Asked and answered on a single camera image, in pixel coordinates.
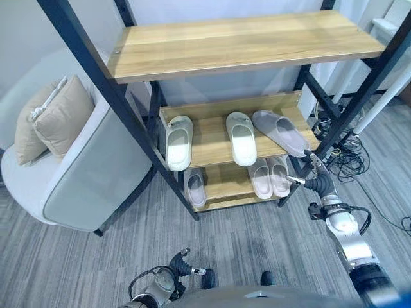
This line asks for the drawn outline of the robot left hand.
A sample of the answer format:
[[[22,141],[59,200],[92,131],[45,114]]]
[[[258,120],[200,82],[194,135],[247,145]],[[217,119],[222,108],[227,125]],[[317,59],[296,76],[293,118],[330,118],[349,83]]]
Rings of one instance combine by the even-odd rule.
[[[200,275],[203,276],[206,274],[207,270],[204,268],[195,268],[190,266],[185,260],[184,257],[188,255],[191,251],[190,248],[183,248],[171,259],[169,263],[169,268],[173,272],[174,276],[178,280],[180,277],[188,275]]]

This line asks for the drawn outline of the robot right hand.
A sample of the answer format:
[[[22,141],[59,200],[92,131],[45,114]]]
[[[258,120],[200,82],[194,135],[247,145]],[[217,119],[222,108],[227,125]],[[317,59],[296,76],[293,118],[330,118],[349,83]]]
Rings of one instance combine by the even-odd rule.
[[[304,150],[304,154],[310,158],[316,177],[310,180],[305,180],[296,176],[286,175],[286,179],[293,184],[301,184],[305,188],[311,189],[321,198],[337,195],[337,190],[325,163],[323,163],[323,161],[310,150]]]

